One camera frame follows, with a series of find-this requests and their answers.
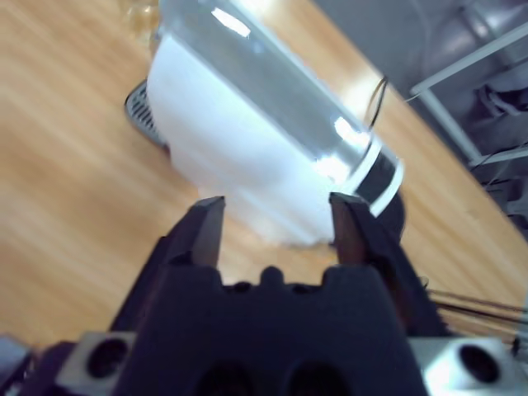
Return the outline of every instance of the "black cable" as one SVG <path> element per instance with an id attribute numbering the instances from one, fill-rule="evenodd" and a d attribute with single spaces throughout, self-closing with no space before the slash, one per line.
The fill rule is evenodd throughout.
<path id="1" fill-rule="evenodd" d="M 385 97 L 385 91 L 387 90 L 387 85 L 389 85 L 389 79 L 384 76 L 381 81 L 379 82 L 381 86 L 381 92 L 378 95 L 378 102 L 376 103 L 376 110 L 374 112 L 374 116 L 372 117 L 372 121 L 369 125 L 369 130 L 374 128 L 374 124 L 378 120 L 378 116 L 380 115 L 381 105 L 383 104 L 383 99 Z"/>
<path id="2" fill-rule="evenodd" d="M 438 301 L 434 301 L 434 300 L 433 302 L 436 304 L 436 306 L 439 309 L 444 309 L 450 312 L 456 312 L 459 314 L 468 314 L 469 316 L 472 316 L 472 317 L 477 316 L 477 317 L 488 318 L 489 320 L 498 320 L 498 321 L 509 322 L 509 323 L 514 323 L 514 324 L 528 325 L 528 321 L 519 319 L 519 318 L 514 318 L 512 316 L 498 315 L 496 313 L 489 313 L 489 312 L 480 311 L 478 309 L 460 307 L 459 305 L 454 305 L 454 304 L 439 303 Z"/>
<path id="3" fill-rule="evenodd" d="M 513 305 L 506 305 L 506 304 L 501 304 L 501 303 L 495 303 L 493 301 L 486 301 L 484 299 L 475 299 L 473 297 L 468 297 L 465 295 L 456 295 L 455 293 L 450 293 L 447 291 L 428 290 L 428 293 L 431 295 L 439 295 L 439 296 L 446 297 L 446 298 L 458 299 L 460 301 L 466 301 L 466 302 L 473 303 L 473 304 L 487 305 L 488 307 L 504 309 L 506 311 L 514 311 L 514 312 L 521 312 L 523 314 L 528 314 L 528 309 L 526 308 L 515 307 Z"/>

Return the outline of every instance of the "clear glass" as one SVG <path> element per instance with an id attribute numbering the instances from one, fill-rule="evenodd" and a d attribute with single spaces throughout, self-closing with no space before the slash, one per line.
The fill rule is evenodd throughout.
<path id="1" fill-rule="evenodd" d="M 120 12 L 128 30 L 146 47 L 157 39 L 159 25 L 158 0 L 118 0 Z"/>
<path id="2" fill-rule="evenodd" d="M 295 140 L 318 167 L 346 180 L 371 133 L 272 35 L 236 3 L 161 1 L 172 34 Z"/>

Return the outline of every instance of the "wooden table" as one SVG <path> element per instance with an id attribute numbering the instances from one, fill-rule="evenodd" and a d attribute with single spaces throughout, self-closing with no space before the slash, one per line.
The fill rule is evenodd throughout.
<path id="1" fill-rule="evenodd" d="M 359 117 L 380 79 L 307 0 L 244 1 Z M 158 236 L 198 199 L 123 112 L 149 59 L 116 2 L 8 0 L 2 64 L 0 332 L 36 346 L 107 327 Z M 405 250 L 431 287 L 521 304 L 528 247 L 395 92 L 376 132 L 405 162 Z M 318 283 L 327 247 L 267 246 L 226 219 L 224 281 Z"/>

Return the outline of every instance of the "metal grate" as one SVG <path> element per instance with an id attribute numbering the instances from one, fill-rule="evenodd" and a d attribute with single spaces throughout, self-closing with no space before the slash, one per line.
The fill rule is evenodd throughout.
<path id="1" fill-rule="evenodd" d="M 143 80 L 125 100 L 125 110 L 132 124 L 158 146 L 166 145 L 165 139 L 154 125 L 147 98 L 147 80 Z"/>

